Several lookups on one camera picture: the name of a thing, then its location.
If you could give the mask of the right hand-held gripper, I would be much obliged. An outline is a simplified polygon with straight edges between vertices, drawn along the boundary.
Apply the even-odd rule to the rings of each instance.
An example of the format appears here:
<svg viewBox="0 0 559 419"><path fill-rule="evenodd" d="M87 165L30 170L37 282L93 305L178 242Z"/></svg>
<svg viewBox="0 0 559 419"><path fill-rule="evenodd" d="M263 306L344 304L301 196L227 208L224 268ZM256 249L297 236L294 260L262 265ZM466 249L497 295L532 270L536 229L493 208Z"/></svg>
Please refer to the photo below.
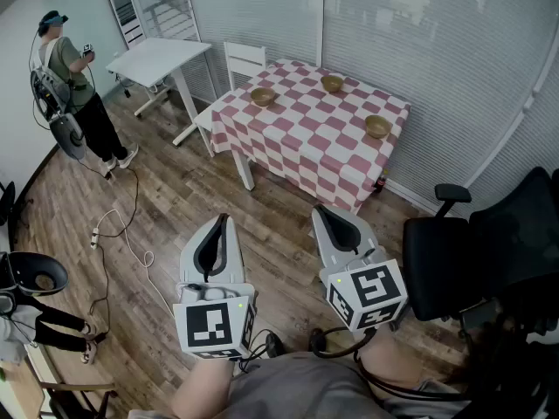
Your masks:
<svg viewBox="0 0 559 419"><path fill-rule="evenodd" d="M324 299L352 333L397 319L408 302L402 272L395 259L376 251L370 225L333 205L312 210L314 238L322 259Z"/></svg>

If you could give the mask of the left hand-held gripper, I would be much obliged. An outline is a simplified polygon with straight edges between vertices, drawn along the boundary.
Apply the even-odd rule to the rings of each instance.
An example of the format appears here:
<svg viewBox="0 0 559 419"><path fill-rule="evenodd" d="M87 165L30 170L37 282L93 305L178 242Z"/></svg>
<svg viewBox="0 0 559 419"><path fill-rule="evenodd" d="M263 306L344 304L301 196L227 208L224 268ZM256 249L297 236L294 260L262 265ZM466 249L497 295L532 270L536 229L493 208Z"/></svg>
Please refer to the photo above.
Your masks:
<svg viewBox="0 0 559 419"><path fill-rule="evenodd" d="M240 361L250 355L256 290L245 268L234 221L220 214L201 226L180 257L182 282L173 305L184 353L199 359Z"/></svg>

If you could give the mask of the person's right forearm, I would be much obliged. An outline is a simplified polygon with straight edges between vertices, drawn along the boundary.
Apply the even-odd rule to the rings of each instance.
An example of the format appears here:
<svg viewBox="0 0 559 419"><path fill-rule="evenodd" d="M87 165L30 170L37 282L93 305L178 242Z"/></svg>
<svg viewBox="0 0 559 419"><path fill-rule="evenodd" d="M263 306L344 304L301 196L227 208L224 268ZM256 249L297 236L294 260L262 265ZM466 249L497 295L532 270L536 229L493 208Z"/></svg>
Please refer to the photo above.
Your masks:
<svg viewBox="0 0 559 419"><path fill-rule="evenodd" d="M431 380L420 359L400 344L389 328L377 329L358 357L369 373L399 388L417 389Z"/></svg>

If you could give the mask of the person's left forearm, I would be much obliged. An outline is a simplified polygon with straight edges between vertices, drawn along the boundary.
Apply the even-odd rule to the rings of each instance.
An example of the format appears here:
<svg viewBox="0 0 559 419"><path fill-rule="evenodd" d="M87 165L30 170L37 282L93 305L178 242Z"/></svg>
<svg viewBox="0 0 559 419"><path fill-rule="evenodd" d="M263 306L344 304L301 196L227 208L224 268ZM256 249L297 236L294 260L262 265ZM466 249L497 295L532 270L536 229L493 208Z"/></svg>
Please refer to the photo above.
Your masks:
<svg viewBox="0 0 559 419"><path fill-rule="evenodd" d="M212 419L228 401L235 363L224 359L198 360L176 391L171 409L178 419Z"/></svg>

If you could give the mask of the white table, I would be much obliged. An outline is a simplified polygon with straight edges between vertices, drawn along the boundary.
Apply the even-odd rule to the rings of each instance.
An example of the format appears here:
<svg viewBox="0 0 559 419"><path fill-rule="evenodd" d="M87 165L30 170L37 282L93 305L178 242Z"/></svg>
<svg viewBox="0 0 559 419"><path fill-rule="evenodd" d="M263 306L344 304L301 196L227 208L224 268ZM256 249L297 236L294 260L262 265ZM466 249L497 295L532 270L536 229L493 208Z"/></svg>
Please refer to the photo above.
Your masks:
<svg viewBox="0 0 559 419"><path fill-rule="evenodd" d="M255 187L255 183L252 178L252 172L247 157L237 150L232 150L231 153L242 183L248 191L252 191Z"/></svg>

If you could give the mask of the red white checked tablecloth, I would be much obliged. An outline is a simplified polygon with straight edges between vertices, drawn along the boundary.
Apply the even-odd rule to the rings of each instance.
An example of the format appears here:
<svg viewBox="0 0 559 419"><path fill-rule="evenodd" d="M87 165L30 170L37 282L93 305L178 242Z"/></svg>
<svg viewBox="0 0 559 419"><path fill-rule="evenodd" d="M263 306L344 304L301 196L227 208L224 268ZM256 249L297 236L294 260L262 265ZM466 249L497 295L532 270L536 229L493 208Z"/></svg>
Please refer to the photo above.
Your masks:
<svg viewBox="0 0 559 419"><path fill-rule="evenodd" d="M280 59L216 101L210 143L237 150L324 203L356 212L372 194L411 113L409 102L351 77L328 93L328 70ZM277 98L257 106L250 93L272 88ZM392 124L383 139L367 135L365 118Z"/></svg>

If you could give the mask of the black office chair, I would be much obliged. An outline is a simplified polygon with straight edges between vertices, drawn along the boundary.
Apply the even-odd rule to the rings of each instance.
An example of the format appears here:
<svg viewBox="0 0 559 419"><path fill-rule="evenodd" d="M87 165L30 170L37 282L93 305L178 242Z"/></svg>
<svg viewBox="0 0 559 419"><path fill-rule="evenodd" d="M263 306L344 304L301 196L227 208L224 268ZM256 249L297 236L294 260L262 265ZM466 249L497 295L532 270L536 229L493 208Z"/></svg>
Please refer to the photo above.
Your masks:
<svg viewBox="0 0 559 419"><path fill-rule="evenodd" d="M0 183L0 226L8 223L16 200L16 189L14 182L3 186Z"/></svg>
<svg viewBox="0 0 559 419"><path fill-rule="evenodd" d="M404 223L404 281L415 317L463 319L500 305L525 333L559 331L559 168L533 168L467 219L447 212L472 201L468 189L439 184L435 195L443 203L435 216Z"/></svg>

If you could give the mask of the person's grey shirt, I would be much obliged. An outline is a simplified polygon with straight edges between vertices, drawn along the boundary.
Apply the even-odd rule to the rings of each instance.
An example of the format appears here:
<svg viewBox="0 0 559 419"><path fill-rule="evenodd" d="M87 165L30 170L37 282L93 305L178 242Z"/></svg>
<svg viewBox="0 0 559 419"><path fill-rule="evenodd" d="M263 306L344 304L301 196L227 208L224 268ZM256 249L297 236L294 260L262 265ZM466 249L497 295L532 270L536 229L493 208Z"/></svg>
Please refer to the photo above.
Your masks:
<svg viewBox="0 0 559 419"><path fill-rule="evenodd" d="M224 410L212 419L453 419L467 402L377 400L352 364L310 353L253 361L233 374ZM178 419L172 409L132 409L128 419Z"/></svg>

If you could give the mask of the wooden chair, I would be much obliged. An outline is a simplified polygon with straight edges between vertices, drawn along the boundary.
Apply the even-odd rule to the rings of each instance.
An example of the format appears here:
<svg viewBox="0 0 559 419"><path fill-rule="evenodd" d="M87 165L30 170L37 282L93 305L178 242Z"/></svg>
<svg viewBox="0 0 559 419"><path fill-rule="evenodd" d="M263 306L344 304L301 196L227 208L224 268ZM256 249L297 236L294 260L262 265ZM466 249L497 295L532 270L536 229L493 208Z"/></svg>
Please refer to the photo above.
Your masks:
<svg viewBox="0 0 559 419"><path fill-rule="evenodd" d="M72 385L40 381L39 386L49 395L50 412L39 413L39 417L54 419L107 419L110 398L118 393L114 384ZM102 391L100 406L95 408L86 396L89 392Z"/></svg>

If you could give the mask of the white chair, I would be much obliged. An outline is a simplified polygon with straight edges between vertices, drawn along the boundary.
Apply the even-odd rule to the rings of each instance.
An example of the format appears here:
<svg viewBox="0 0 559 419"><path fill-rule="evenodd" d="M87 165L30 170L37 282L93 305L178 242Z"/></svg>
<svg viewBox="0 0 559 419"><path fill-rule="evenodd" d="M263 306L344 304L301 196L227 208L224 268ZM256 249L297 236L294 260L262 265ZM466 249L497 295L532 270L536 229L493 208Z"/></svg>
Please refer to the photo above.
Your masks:
<svg viewBox="0 0 559 419"><path fill-rule="evenodd" d="M236 88L235 76L241 75L245 78L253 78L266 69L266 48L243 45L234 42L224 42L224 55L230 84L229 96ZM194 122L202 135L210 157L214 157L214 150L210 143L212 132L212 109L214 103L206 107Z"/></svg>

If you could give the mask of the white desk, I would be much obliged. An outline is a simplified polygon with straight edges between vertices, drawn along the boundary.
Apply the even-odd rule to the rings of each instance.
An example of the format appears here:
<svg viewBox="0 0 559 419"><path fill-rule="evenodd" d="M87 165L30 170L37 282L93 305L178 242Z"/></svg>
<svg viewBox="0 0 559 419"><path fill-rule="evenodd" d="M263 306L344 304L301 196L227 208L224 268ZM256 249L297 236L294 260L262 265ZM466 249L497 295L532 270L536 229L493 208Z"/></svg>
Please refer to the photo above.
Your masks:
<svg viewBox="0 0 559 419"><path fill-rule="evenodd" d="M175 146L180 145L197 129L210 156L213 157L210 139L206 133L207 129L204 129L196 121L198 112L182 72L182 67L185 64L204 54L210 48L211 44L202 42L147 38L116 58L106 69L114 75L122 76L147 89L170 75L175 81L176 88L191 120L191 125L173 140L173 144Z"/></svg>

